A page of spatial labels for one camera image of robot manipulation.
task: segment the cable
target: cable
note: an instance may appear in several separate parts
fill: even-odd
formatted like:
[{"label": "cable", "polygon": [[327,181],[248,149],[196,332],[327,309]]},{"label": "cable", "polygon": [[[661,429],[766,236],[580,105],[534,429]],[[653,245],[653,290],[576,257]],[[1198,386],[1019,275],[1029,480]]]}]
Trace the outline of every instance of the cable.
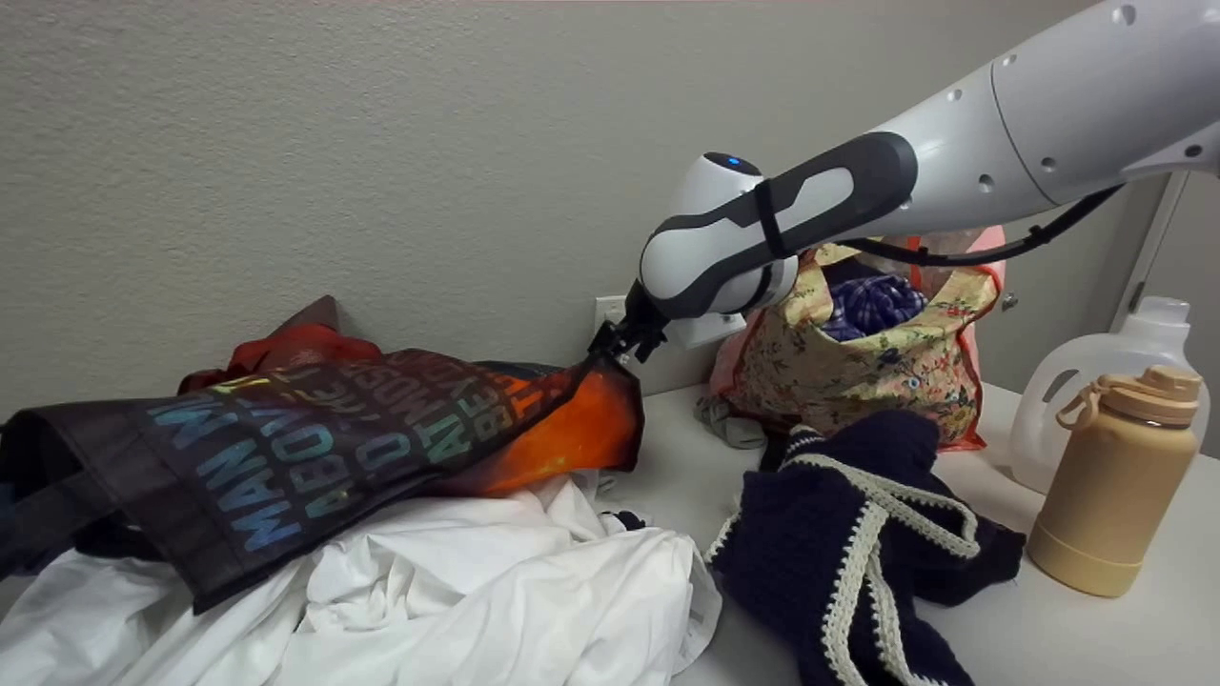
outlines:
[{"label": "cable", "polygon": [[1035,225],[1024,241],[1012,241],[1004,248],[991,252],[971,252],[971,257],[938,257],[938,252],[906,252],[897,245],[882,245],[882,241],[844,241],[859,252],[882,257],[882,260],[897,260],[897,264],[914,264],[914,266],[980,266],[980,264],[998,264],[998,260],[1014,260],[1024,257],[1056,236],[1064,236],[1071,225],[1080,225],[1082,218],[1089,218],[1108,196],[1117,196],[1121,187],[1106,187],[1099,196],[1085,196],[1082,203],[1074,203],[1069,215],[1060,215],[1054,225]]}]

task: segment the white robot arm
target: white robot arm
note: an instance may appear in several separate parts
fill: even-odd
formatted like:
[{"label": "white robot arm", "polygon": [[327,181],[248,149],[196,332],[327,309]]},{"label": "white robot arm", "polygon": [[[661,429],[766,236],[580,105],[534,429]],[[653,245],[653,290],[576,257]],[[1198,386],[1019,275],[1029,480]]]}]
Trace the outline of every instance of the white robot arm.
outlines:
[{"label": "white robot arm", "polygon": [[975,229],[1188,170],[1220,172],[1220,0],[1106,0],[773,181],[702,157],[613,349],[648,358],[670,321],[787,293],[824,241]]}]

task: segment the white plastic jug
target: white plastic jug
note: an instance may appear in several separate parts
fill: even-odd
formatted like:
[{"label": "white plastic jug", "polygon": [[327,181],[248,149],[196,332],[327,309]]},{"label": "white plastic jug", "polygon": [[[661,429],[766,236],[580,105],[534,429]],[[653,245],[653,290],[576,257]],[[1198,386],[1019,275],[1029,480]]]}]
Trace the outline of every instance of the white plastic jug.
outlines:
[{"label": "white plastic jug", "polygon": [[[1005,464],[1014,480],[1035,492],[1049,492],[1060,458],[1069,452],[1069,433],[1056,417],[1085,393],[1103,375],[1139,378],[1148,365],[1188,370],[1188,303],[1145,299],[1135,313],[1125,318],[1117,332],[1069,341],[1056,349],[1022,393],[1019,419],[1005,441]],[[1193,419],[1198,441],[1207,436],[1214,397],[1202,388],[1202,412]]]}]

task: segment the white table surface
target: white table surface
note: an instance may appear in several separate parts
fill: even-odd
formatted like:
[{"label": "white table surface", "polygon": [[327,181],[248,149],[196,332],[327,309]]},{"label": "white table surface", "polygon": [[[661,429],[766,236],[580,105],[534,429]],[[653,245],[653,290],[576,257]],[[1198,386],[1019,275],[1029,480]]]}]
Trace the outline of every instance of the white table surface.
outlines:
[{"label": "white table surface", "polygon": [[[989,388],[982,440],[1004,448],[1014,393]],[[688,530],[709,546],[732,515],[741,478],[760,452],[732,452],[694,419],[694,388],[643,400],[643,452],[613,478],[602,504]],[[1029,527],[1037,501],[1014,492],[989,460],[956,454],[938,473],[982,515]],[[1198,458],[1125,598],[1085,598],[1022,566],[1019,580],[963,608],[920,608],[980,686],[1220,686],[1220,460]],[[745,610],[724,603],[714,649],[679,675],[684,686],[787,686],[792,655]]]}]

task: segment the white cloth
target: white cloth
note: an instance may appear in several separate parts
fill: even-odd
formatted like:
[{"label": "white cloth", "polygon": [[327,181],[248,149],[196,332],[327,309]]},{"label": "white cloth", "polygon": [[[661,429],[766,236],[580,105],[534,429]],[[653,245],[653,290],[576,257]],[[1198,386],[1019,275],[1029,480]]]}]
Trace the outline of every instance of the white cloth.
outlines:
[{"label": "white cloth", "polygon": [[580,487],[416,501],[196,618],[164,566],[56,558],[0,627],[4,684],[669,684],[721,594],[690,539]]}]

